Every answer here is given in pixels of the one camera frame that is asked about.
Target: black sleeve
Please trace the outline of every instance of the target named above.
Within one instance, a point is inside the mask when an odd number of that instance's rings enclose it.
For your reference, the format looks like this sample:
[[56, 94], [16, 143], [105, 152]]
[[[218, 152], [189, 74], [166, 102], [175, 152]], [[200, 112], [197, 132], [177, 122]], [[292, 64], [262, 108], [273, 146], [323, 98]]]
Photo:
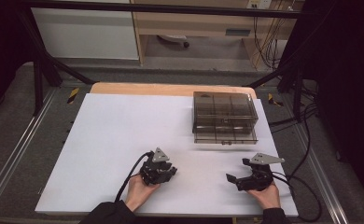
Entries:
[[289, 224], [290, 220], [285, 216], [282, 208], [268, 208], [263, 210], [261, 224]]
[[124, 201], [100, 203], [79, 224], [130, 224], [135, 215]]

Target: hand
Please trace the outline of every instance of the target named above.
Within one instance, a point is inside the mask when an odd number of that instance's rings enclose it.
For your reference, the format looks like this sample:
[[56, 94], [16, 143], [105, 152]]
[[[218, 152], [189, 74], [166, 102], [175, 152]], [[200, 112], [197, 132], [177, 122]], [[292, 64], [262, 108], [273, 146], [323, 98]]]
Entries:
[[246, 192], [254, 196], [254, 198], [259, 202], [263, 210], [267, 208], [281, 207], [278, 187], [275, 185], [274, 182], [272, 182], [269, 187], [262, 191], [251, 189], [247, 190]]
[[147, 186], [140, 175], [131, 177], [129, 181], [129, 191], [127, 192], [126, 206], [134, 212], [144, 204], [150, 195], [159, 187], [160, 184]]

